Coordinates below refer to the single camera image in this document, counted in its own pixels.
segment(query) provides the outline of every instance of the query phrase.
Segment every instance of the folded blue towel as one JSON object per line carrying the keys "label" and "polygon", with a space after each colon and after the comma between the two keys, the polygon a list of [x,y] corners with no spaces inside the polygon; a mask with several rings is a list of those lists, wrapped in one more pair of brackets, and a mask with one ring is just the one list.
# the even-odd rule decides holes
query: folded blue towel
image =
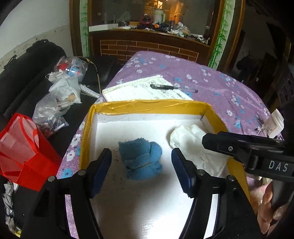
{"label": "folded blue towel", "polygon": [[140,138],[118,144],[128,179],[144,180],[161,173],[162,165],[158,161],[162,148],[157,143]]}

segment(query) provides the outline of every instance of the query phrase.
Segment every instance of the glass window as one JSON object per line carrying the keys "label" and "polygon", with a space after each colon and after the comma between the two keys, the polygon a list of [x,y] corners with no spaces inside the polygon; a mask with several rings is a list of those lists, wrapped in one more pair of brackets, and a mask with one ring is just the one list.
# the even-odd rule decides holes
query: glass window
{"label": "glass window", "polygon": [[191,33],[204,35],[210,26],[215,0],[96,0],[100,2],[100,24],[124,21],[138,22],[144,14],[153,16],[154,9],[166,14],[165,22],[181,21]]}

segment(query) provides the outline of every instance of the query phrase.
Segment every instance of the green bamboo pattern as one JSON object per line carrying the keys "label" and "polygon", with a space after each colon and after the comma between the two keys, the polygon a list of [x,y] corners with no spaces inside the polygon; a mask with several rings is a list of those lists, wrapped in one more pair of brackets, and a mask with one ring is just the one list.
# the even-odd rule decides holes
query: green bamboo pattern
{"label": "green bamboo pattern", "polygon": [[85,44],[83,45],[83,48],[86,49],[86,56],[88,57],[90,55],[89,52],[89,41],[88,41],[88,33],[89,33],[89,28],[88,28],[88,3],[85,3],[83,5],[83,12],[81,12],[81,20],[80,20],[80,27],[82,27],[82,36],[85,39]]}
{"label": "green bamboo pattern", "polygon": [[214,46],[214,50],[212,52],[211,59],[209,61],[208,67],[214,68],[217,67],[216,58],[223,52],[222,43],[227,40],[228,31],[225,28],[228,26],[228,15],[232,13],[233,7],[230,4],[230,0],[225,0],[225,8],[223,12],[223,19],[220,27],[220,31],[218,34],[218,38],[216,41],[216,45]]}

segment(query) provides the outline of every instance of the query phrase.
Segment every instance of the lined paper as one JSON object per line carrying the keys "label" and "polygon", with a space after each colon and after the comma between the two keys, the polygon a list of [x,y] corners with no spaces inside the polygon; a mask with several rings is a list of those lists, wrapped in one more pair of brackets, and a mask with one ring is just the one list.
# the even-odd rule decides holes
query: lined paper
{"label": "lined paper", "polygon": [[134,99],[193,100],[181,90],[152,89],[150,87],[151,84],[172,86],[172,84],[161,75],[156,75],[106,88],[102,91],[102,94],[107,101],[124,101]]}

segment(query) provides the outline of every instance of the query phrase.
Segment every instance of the metal bolt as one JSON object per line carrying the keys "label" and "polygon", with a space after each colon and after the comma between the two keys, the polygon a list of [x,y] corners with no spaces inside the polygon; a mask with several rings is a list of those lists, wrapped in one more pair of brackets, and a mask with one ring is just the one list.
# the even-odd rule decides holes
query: metal bolt
{"label": "metal bolt", "polygon": [[203,169],[198,169],[197,174],[203,176],[205,174],[205,171]]}
{"label": "metal bolt", "polygon": [[48,177],[48,181],[49,182],[53,182],[55,180],[55,176],[50,176],[50,177]]}
{"label": "metal bolt", "polygon": [[229,179],[231,182],[235,181],[235,177],[234,177],[233,175],[229,175],[229,176],[228,176],[228,179]]}
{"label": "metal bolt", "polygon": [[86,170],[84,170],[84,169],[78,171],[78,175],[80,175],[80,176],[84,176],[86,173],[87,173],[87,172],[86,172]]}

